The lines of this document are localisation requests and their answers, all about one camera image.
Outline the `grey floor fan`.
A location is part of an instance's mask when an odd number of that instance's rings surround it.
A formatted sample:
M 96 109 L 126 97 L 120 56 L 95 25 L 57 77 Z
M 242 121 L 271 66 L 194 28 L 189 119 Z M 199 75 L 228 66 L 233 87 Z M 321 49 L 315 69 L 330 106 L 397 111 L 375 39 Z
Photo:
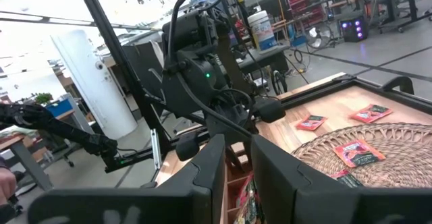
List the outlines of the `grey floor fan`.
M 306 42 L 314 49 L 326 47 L 332 38 L 330 27 L 324 23 L 316 24 L 306 31 Z

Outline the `white blue wipes canister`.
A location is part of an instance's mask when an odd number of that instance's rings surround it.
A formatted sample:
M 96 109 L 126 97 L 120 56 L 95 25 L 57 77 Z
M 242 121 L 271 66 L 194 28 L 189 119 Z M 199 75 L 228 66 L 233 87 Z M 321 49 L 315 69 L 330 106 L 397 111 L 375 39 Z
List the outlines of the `white blue wipes canister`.
M 265 10 L 248 17 L 252 37 L 260 53 L 266 53 L 277 46 L 269 16 Z

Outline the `orange peach tea packet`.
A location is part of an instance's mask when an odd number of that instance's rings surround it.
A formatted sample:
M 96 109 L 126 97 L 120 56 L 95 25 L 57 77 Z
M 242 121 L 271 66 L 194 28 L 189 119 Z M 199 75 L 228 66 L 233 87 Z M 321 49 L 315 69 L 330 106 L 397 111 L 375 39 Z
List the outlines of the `orange peach tea packet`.
M 333 152 L 349 168 L 356 168 L 386 159 L 384 154 L 364 140 L 355 140 L 336 146 L 333 148 Z
M 297 125 L 296 128 L 298 130 L 308 130 L 308 131 L 315 131 L 317 128 L 319 128 L 325 121 L 327 120 L 326 117 L 318 116 L 318 115 L 309 115 L 305 117 L 303 120 L 301 120 Z
M 351 114 L 350 119 L 354 119 L 363 123 L 372 123 L 391 114 L 392 112 L 393 111 L 390 108 L 381 105 L 370 104 L 364 109 Z

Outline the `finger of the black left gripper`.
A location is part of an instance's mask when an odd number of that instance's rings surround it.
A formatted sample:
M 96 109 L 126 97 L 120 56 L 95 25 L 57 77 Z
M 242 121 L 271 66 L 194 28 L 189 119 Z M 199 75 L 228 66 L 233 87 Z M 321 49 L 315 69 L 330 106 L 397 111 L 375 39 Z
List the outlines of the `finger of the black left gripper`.
M 242 164 L 231 146 L 226 147 L 226 157 L 231 165 L 238 171 L 242 170 Z
M 243 142 L 244 150 L 248 159 L 248 163 L 252 163 L 251 160 L 251 154 L 250 154 L 250 147 L 251 147 L 251 141 L 247 140 Z

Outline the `red storage shelving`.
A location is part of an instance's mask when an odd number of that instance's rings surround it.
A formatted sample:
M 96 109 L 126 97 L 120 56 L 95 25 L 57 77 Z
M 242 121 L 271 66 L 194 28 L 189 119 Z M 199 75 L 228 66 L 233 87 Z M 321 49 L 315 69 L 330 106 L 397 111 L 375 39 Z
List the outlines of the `red storage shelving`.
M 294 18 L 306 16 L 305 23 L 311 26 L 323 19 L 321 0 L 287 0 Z

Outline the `black computer tower purple lights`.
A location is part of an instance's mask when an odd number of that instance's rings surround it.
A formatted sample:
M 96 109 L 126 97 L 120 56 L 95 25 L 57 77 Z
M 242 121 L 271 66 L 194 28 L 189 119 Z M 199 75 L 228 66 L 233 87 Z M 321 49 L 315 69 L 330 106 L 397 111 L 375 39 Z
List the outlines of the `black computer tower purple lights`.
M 340 29 L 345 42 L 357 43 L 368 37 L 368 26 L 364 16 L 340 20 Z

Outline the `person's hand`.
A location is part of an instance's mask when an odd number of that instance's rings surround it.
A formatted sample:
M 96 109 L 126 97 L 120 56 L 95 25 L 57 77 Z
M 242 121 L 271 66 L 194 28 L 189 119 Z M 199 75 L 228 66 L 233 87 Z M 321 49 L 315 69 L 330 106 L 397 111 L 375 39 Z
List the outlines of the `person's hand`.
M 0 205 L 6 204 L 15 193 L 16 184 L 15 175 L 9 169 L 0 168 Z

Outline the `blue bin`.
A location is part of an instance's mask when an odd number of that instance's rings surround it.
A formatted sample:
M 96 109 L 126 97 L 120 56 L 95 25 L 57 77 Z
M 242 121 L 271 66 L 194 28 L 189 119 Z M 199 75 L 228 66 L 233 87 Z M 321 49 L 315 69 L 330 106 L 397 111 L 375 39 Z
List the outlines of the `blue bin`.
M 51 112 L 54 117 L 58 117 L 68 111 L 71 111 L 73 107 L 67 99 L 56 101 L 46 106 L 46 109 Z

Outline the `wooden compartment tea box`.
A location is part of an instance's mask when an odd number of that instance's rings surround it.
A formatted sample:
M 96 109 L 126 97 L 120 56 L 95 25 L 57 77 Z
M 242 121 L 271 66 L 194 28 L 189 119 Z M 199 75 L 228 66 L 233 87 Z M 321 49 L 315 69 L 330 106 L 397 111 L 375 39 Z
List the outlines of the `wooden compartment tea box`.
M 242 185 L 244 184 L 246 178 L 250 174 L 253 174 L 252 166 L 250 163 L 248 163 L 248 159 L 244 150 L 243 143 L 240 142 L 236 143 L 232 146 L 232 148 L 242 164 L 242 170 L 238 171 L 237 169 L 234 168 L 233 165 L 230 164 L 228 160 L 226 161 L 225 185 L 224 185 L 224 192 L 223 192 L 223 205 L 221 209 L 220 224 L 234 224 L 236 215 L 240 210 L 240 207 L 236 207 L 236 198 L 238 192 L 242 187 Z M 255 181 L 254 181 L 254 186 L 255 186 L 254 196 L 250 196 L 250 197 L 255 197 L 256 200 L 261 203 Z

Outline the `round woven straw placemat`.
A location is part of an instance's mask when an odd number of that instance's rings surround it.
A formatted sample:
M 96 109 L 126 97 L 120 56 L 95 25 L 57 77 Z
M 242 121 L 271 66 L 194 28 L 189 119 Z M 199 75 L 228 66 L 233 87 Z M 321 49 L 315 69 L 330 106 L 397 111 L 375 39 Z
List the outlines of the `round woven straw placemat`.
M 386 159 L 347 167 L 333 148 L 364 140 Z M 348 170 L 363 186 L 432 188 L 432 125 L 372 123 L 343 128 L 304 143 L 292 154 L 312 168 L 332 175 Z

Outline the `white round pillar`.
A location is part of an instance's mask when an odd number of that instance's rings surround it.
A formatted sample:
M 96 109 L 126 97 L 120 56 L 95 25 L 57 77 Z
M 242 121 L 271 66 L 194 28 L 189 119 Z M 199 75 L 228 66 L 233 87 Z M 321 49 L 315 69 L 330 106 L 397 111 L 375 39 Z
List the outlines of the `white round pillar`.
M 51 40 L 104 135 L 119 140 L 133 132 L 136 120 L 85 31 L 53 34 Z

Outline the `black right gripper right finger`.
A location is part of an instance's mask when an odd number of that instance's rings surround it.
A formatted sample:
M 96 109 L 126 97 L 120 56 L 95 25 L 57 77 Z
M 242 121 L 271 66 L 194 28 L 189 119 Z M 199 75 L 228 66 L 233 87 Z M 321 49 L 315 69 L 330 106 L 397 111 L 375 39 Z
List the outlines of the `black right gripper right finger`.
M 267 224 L 353 224 L 352 189 L 260 135 L 251 143 L 254 180 Z

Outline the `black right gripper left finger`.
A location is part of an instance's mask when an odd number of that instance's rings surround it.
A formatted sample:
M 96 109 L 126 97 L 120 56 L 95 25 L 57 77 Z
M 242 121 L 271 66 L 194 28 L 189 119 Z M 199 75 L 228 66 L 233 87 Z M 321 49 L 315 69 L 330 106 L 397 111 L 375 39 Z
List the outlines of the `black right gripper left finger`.
M 140 224 L 219 224 L 225 136 L 218 134 L 176 174 L 152 189 Z

